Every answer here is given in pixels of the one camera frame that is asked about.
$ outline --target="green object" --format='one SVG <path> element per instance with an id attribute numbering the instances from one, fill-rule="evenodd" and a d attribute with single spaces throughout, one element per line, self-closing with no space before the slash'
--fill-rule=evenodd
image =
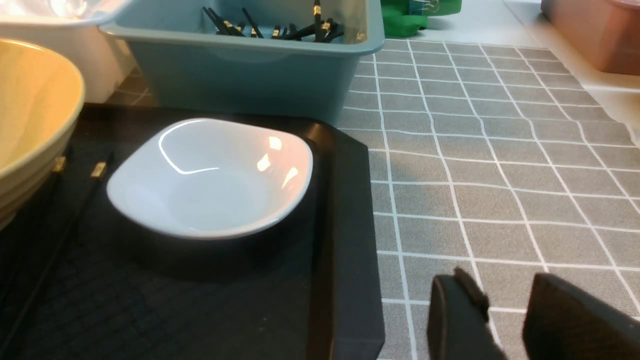
<path id="1" fill-rule="evenodd" d="M 414 36 L 427 28 L 429 16 L 459 13 L 462 0 L 381 0 L 385 35 L 390 38 Z"/>

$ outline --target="square white bowl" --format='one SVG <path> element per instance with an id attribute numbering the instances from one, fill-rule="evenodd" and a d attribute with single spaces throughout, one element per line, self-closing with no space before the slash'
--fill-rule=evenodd
<path id="1" fill-rule="evenodd" d="M 114 207 L 155 232 L 246 236 L 283 220 L 307 192 L 313 154 L 297 136 L 216 119 L 160 131 L 111 176 Z"/>

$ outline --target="blue plastic bin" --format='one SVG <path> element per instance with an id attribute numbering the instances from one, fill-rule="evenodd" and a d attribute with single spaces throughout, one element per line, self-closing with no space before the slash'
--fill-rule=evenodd
<path id="1" fill-rule="evenodd" d="M 313 0 L 134 0 L 100 29 L 129 44 L 162 106 L 332 123 L 360 57 L 382 47 L 384 29 L 380 0 L 321 5 L 323 19 L 344 26 L 330 44 L 269 38 L 276 25 L 311 25 Z M 234 24 L 246 22 L 247 8 L 265 38 L 215 35 L 202 6 Z"/>

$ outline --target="black tray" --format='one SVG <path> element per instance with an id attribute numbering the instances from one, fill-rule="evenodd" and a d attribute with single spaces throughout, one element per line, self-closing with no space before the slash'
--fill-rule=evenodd
<path id="1" fill-rule="evenodd" d="M 0 233 L 0 281 L 10 285 L 1 359 L 377 358 L 384 325 L 368 151 L 330 126 L 218 117 L 287 131 L 314 153 L 305 198 L 263 233 L 222 242 L 151 233 L 113 209 L 103 183 L 72 236 L 60 235 L 96 162 L 111 154 L 113 170 L 167 125 L 211 116 L 85 106 L 63 175 Z M 38 229 L 20 236 L 38 211 Z"/>

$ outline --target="chopsticks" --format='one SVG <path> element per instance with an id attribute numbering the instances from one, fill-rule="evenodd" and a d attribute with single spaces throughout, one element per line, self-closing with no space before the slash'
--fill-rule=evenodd
<path id="1" fill-rule="evenodd" d="M 65 221 L 62 231 L 56 232 L 53 239 L 50 240 L 53 244 L 53 251 L 49 255 L 49 258 L 40 272 L 38 279 L 33 287 L 33 290 L 29 294 L 27 300 L 22 304 L 20 311 L 16 320 L 13 322 L 11 329 L 8 331 L 4 343 L 0 348 L 0 358 L 2 358 L 7 352 L 8 345 L 11 343 L 13 337 L 20 331 L 20 328 L 24 325 L 24 318 L 29 313 L 31 306 L 33 305 L 35 299 L 39 296 L 39 294 L 44 289 L 44 283 L 48 280 L 49 275 L 54 267 L 56 260 L 59 257 L 60 252 L 68 243 L 69 239 L 74 234 L 77 229 L 77 225 L 79 221 L 82 219 L 84 213 L 88 209 L 89 205 L 92 203 L 93 198 L 95 197 L 96 192 L 100 188 L 102 184 L 102 180 L 106 175 L 109 166 L 113 162 L 113 152 L 109 152 L 109 154 L 102 161 L 98 162 L 93 170 L 89 174 L 90 186 L 87 191 L 85 191 L 81 196 L 80 206 L 78 206 L 75 210 L 72 211 L 72 214 Z"/>
<path id="2" fill-rule="evenodd" d="M 251 17 L 251 15 L 249 15 L 249 12 L 246 10 L 246 8 L 242 8 L 242 13 L 246 17 L 246 20 L 249 22 L 249 24 L 251 24 L 252 33 L 255 32 L 259 38 L 264 38 L 264 36 L 262 36 L 262 33 L 260 32 L 260 29 L 258 29 L 258 24 L 253 21 L 253 18 Z"/>
<path id="3" fill-rule="evenodd" d="M 7 294 L 9 294 L 19 273 L 20 264 L 35 241 L 34 232 L 39 229 L 44 221 L 45 214 L 51 205 L 54 191 L 67 166 L 67 160 L 71 157 L 72 153 L 72 148 L 68 147 L 61 156 L 55 159 L 51 174 L 49 174 L 45 183 L 40 186 L 38 193 L 24 208 L 23 211 L 26 212 L 25 216 L 15 219 L 15 221 L 19 223 L 13 225 L 16 230 L 10 235 L 10 238 L 15 238 L 19 248 L 17 249 L 18 253 L 13 260 L 13 264 L 8 271 L 7 279 L 3 284 L 2 293 L 0 293 L 0 307 L 3 307 Z"/>
<path id="4" fill-rule="evenodd" d="M 208 16 L 214 26 L 218 29 L 217 35 L 231 35 L 237 37 L 246 37 L 243 30 L 245 27 L 244 22 L 240 22 L 237 26 L 234 26 L 228 20 L 218 15 L 213 8 L 203 6 L 202 11 Z M 264 35 L 260 32 L 258 24 L 254 21 L 253 17 L 249 14 L 246 8 L 242 8 L 242 12 L 246 17 L 246 20 L 251 26 L 250 36 L 252 38 L 264 38 Z M 328 43 L 336 38 L 344 35 L 343 31 L 338 31 L 340 24 L 336 23 L 332 18 L 327 20 L 322 19 L 322 8 L 320 0 L 314 0 L 313 6 L 314 22 L 309 26 L 298 29 L 298 27 L 291 23 L 289 29 L 285 26 L 281 28 L 280 25 L 276 25 L 273 28 L 270 38 L 277 40 L 296 40 L 302 41 L 303 38 L 313 36 L 314 42 Z"/>

